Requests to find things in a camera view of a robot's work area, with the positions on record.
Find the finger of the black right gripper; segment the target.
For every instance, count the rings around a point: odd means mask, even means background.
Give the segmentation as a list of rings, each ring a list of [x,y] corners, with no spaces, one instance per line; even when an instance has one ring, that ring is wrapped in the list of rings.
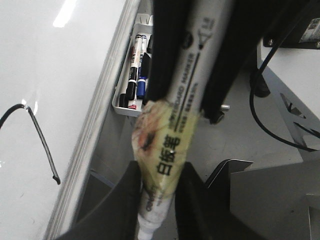
[[[313,0],[237,0],[201,102],[204,117],[216,124],[221,105],[258,43],[284,46],[290,34],[315,9]]]
[[[169,92],[192,4],[191,0],[153,3],[152,57],[144,104],[161,100]]]

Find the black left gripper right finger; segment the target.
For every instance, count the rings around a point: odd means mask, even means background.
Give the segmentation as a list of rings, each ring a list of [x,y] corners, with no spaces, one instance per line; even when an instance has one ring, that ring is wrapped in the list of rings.
[[[230,211],[231,173],[250,161],[222,161],[206,181],[186,162],[175,193],[175,218],[180,240],[261,240]]]

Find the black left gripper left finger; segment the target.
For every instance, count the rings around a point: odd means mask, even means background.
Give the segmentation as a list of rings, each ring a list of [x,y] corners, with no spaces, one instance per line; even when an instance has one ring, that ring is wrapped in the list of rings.
[[[133,240],[141,199],[141,171],[130,161],[110,193],[59,240]]]

